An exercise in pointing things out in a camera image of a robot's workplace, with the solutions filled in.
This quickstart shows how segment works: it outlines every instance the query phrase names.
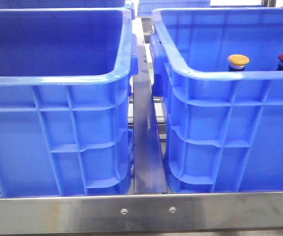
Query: crate rim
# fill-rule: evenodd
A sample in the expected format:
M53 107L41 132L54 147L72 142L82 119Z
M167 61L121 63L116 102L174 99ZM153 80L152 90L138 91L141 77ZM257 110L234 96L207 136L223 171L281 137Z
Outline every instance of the crate rim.
M168 61L173 70L181 76L195 80L238 81L238 80L283 80L280 71L243 71L243 72L204 72L190 68L177 49L162 19L163 11L283 11L273 7L219 7L219 8L158 8L152 11L156 33L159 35Z
M122 12L123 23L120 43L114 69L102 75L81 76L0 76L0 86L18 85L99 85L108 84L126 77L130 72L132 19L131 11L124 8L32 8L32 9L0 9L0 12Z

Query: yellow bottle cap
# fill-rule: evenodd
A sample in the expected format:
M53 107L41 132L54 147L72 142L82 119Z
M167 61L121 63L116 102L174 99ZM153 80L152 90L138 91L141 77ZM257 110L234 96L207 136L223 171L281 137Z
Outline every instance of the yellow bottle cap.
M250 59L242 54L232 54L228 57L229 62L233 65L243 66L250 62Z

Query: blue plastic crate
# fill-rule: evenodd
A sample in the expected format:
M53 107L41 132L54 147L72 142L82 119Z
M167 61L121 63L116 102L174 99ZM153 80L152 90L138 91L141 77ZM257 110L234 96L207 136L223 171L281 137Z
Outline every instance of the blue plastic crate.
M139 0L138 16L152 16L157 8L210 7L210 0Z
M174 192L283 190L283 8L153 11ZM230 54L249 56L227 72Z
M126 9L0 10L0 197L127 192L131 30Z
M132 0L0 0L0 9L20 8L97 8L122 7L130 9L132 18L135 17Z

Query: metal rack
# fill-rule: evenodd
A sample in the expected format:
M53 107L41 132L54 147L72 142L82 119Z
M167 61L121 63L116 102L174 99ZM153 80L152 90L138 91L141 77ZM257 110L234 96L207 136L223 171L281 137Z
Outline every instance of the metal rack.
M283 236L283 192L166 194L141 18L133 21L133 30L139 53L139 74L133 78L134 194L0 199L0 235Z

